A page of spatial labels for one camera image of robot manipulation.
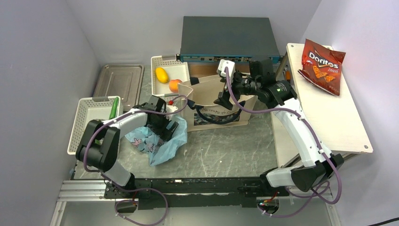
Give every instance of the white basket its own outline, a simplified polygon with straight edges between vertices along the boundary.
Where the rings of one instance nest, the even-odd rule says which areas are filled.
[[[178,94],[169,89],[168,83],[161,83],[155,75],[155,69],[162,67],[168,74],[169,80],[180,79],[182,82],[190,80],[187,62],[176,61],[175,56],[151,57],[151,85],[152,94],[166,101],[172,100]]]
[[[89,97],[79,100],[75,120],[73,121],[71,138],[69,139],[68,154],[75,155],[89,121],[93,119],[107,120],[110,117],[112,104],[116,97]],[[121,114],[123,114],[123,105],[120,104],[119,97],[116,116]]]

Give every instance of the cucumber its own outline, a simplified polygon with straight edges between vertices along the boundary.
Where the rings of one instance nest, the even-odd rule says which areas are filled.
[[[119,102],[119,97],[115,97],[115,99],[113,100],[109,119],[113,119],[116,117],[116,111],[118,110],[118,102]]]

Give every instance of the gray table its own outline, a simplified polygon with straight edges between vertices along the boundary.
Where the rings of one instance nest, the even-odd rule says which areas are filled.
[[[151,67],[146,68],[139,103],[151,96]],[[264,104],[256,103],[254,109],[264,108]],[[149,165],[146,153],[123,138],[118,161],[136,178],[257,177],[277,167],[271,116],[253,114],[246,126],[189,132],[187,144],[177,150],[176,156],[155,167]],[[102,177],[86,172],[78,161],[74,178]]]

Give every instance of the brown paper bag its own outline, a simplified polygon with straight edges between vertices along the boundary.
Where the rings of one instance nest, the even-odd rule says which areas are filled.
[[[191,81],[178,84],[179,95],[186,95],[196,105],[195,109],[186,107],[183,110],[183,118],[187,121],[187,132],[248,124],[251,114],[241,111],[231,98],[232,110],[213,103],[223,86],[224,83],[220,82],[219,75],[198,78],[198,84],[195,85],[192,85]],[[246,109],[252,110],[256,97],[241,95],[238,102]]]

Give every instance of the metal tray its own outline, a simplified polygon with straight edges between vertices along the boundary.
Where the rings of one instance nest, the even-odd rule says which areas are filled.
[[[138,104],[143,73],[143,65],[106,65],[93,96],[120,96],[123,111],[128,111]]]

